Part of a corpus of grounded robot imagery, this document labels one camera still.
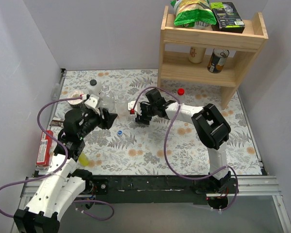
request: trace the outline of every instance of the black box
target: black box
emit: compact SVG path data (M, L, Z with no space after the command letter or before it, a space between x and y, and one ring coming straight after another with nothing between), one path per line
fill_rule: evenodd
M213 2L210 8L217 19L214 31L243 33L245 25L232 2Z

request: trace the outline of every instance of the wooden shelf board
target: wooden shelf board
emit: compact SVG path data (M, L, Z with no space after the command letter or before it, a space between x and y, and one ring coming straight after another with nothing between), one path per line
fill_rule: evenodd
M227 33L213 31L211 26L205 30L176 27L174 26L174 19L175 15L173 14L168 14L167 19L165 19L166 24L163 29L163 40L166 43L184 42L187 44L196 44L197 47L216 47L256 52L266 39L266 36L254 30L254 27L257 28L259 26L259 22L255 23L254 26L250 20L244 20L246 27L243 33Z
M165 51L162 64L162 79L236 87L232 58L228 58L219 74L208 71L209 55L201 63L189 61L188 53Z

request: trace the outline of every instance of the white wall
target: white wall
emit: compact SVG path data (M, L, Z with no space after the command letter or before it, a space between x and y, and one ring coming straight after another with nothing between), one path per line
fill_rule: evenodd
M291 220L291 0L268 1L269 41L241 85L267 170L278 177Z
M50 101L60 69L23 1L0 0L0 186L34 170L41 132L38 110ZM42 117L43 125L49 113ZM0 192L0 207L14 214L22 185ZM13 220L0 214L0 233Z
M170 0L24 2L61 68L158 67L162 15L165 5L172 12ZM233 2L242 18L251 19L267 0Z

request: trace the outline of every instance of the cardboard box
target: cardboard box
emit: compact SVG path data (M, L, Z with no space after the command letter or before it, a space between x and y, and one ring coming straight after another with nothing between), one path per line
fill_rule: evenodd
M53 136L53 132L51 130L47 130L47 132ZM36 165L40 167L48 166L49 165L49 150L52 146L52 139L42 132L41 135L41 142L37 157Z
M214 31L243 33L245 24L232 2L213 2L210 8L217 19L217 24L212 25Z

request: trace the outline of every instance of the clear plastic bottle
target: clear plastic bottle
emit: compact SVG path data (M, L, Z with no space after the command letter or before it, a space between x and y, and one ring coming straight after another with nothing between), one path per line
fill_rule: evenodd
M101 92L101 81L97 79L92 79L89 84L87 85L88 94L94 94L99 96Z
M120 117L128 116L128 101L123 95L119 95L116 101L116 113Z
M101 97L100 107L106 108L109 110L109 113L115 112L115 97L112 91L110 91L109 86L103 85L101 88Z
M180 103L185 103L185 91L183 88L179 88L177 92L177 98L180 100Z

